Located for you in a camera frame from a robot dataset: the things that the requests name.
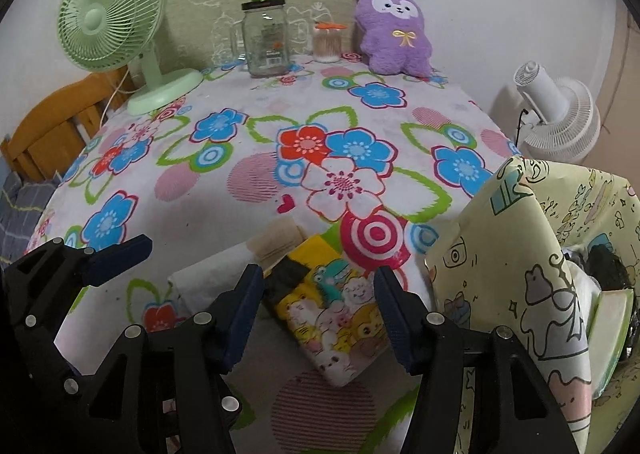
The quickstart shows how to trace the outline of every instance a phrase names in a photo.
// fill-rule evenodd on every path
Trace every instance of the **cartoon tote bag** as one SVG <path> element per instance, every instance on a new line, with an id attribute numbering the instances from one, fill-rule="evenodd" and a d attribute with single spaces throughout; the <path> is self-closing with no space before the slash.
<path id="1" fill-rule="evenodd" d="M 601 452 L 640 394 L 636 352 L 591 402 L 586 323 L 561 248 L 586 252 L 597 244 L 620 257 L 635 285 L 640 203 L 628 181 L 512 157 L 426 258 L 438 309 L 464 327 L 513 329 L 561 405 L 580 452 L 589 453 Z M 463 400 L 472 401 L 472 371 L 465 380 Z M 463 405 L 462 444 L 468 444 L 472 409 Z"/>

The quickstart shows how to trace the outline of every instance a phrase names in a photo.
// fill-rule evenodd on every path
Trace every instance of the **green desk fan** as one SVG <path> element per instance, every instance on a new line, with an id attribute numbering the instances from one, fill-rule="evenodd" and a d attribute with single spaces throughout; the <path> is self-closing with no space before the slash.
<path id="1" fill-rule="evenodd" d="M 141 115 L 190 92 L 202 82 L 197 70 L 162 75 L 153 37 L 164 0 L 62 0 L 58 38 L 68 58 L 89 72 L 107 72 L 142 54 L 146 86 L 129 98 L 127 109 Z"/>

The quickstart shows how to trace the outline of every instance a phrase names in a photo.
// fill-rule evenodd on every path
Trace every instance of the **chair backrest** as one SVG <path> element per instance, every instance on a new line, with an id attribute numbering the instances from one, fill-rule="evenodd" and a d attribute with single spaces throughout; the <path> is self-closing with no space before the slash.
<path id="1" fill-rule="evenodd" d="M 4 139 L 0 151 L 5 160 L 23 179 L 42 181 L 55 172 L 64 174 L 84 149 L 84 140 L 76 121 L 93 138 L 100 128 L 97 104 L 108 100 L 122 80 L 127 68 L 107 73 L 92 73 L 46 97 L 22 120 L 11 139 Z M 121 86 L 131 91 L 129 77 Z M 128 95 L 114 95 L 110 109 L 117 109 Z"/>

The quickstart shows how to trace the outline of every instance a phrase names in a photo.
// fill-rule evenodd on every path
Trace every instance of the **yellow ribbon bow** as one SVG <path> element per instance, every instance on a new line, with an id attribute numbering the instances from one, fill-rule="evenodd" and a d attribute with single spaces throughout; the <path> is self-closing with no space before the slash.
<path id="1" fill-rule="evenodd" d="M 394 30 L 391 32 L 391 34 L 395 38 L 402 38 L 402 42 L 400 43 L 400 46 L 408 45 L 413 47 L 411 40 L 415 39 L 415 32 L 403 32 L 402 30 Z"/>

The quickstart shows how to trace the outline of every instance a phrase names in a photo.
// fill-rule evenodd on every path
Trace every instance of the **white circulator fan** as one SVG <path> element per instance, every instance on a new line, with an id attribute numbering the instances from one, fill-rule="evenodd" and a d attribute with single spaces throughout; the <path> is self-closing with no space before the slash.
<path id="1" fill-rule="evenodd" d="M 516 70 L 513 80 L 538 116 L 524 139 L 531 156 L 581 162 L 600 135 L 600 113 L 587 86 L 568 77 L 553 81 L 532 60 Z"/>
<path id="2" fill-rule="evenodd" d="M 190 92 L 202 82 L 197 70 L 160 72 L 153 37 L 165 0 L 62 0 L 58 39 L 67 57 L 89 72 L 108 72 L 142 54 L 146 85 L 130 98 L 132 115 L 148 113 Z"/>

